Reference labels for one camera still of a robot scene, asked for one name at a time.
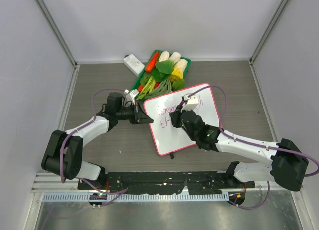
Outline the pink framed whiteboard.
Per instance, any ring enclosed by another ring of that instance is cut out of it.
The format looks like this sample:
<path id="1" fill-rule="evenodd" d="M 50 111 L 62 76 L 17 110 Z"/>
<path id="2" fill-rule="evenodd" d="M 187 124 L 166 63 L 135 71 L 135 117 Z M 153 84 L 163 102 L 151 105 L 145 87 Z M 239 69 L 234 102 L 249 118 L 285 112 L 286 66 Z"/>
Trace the pink framed whiteboard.
<path id="1" fill-rule="evenodd" d="M 172 126 L 169 114 L 175 111 L 184 95 L 207 86 L 209 83 L 201 83 L 144 101 L 145 113 L 153 119 L 150 130 L 158 155 L 168 155 L 196 145 L 184 130 Z M 196 114 L 201 116 L 206 124 L 218 126 L 219 112 L 212 89 L 206 88 L 197 93 L 196 97 L 199 100 L 199 104 L 194 110 Z"/>

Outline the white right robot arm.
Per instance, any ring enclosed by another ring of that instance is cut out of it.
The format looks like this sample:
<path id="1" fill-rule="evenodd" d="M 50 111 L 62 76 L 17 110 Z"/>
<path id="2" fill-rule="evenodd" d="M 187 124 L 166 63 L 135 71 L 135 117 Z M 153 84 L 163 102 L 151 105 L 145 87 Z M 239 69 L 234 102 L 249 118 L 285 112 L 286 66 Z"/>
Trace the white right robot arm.
<path id="1" fill-rule="evenodd" d="M 237 154 L 254 161 L 229 166 L 225 175 L 229 187 L 249 181 L 274 181 L 290 191 L 301 189 L 309 162 L 292 141 L 282 139 L 277 143 L 237 136 L 206 124 L 194 111 L 177 109 L 170 118 L 172 126 L 182 128 L 200 149 Z"/>

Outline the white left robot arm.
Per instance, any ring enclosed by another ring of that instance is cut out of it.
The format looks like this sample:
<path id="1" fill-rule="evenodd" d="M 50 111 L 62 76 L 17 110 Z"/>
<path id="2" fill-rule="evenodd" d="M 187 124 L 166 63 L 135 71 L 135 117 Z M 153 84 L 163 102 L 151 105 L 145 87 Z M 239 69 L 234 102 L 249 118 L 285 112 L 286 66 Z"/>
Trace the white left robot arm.
<path id="1" fill-rule="evenodd" d="M 139 103 L 131 101 L 126 106 L 124 95 L 109 93 L 106 103 L 89 121 L 68 131 L 56 130 L 51 134 L 41 168 L 61 177 L 61 181 L 86 179 L 96 190 L 106 184 L 105 168 L 82 160 L 83 148 L 90 141 L 111 131 L 120 120 L 130 124 L 150 124 L 153 120 Z"/>

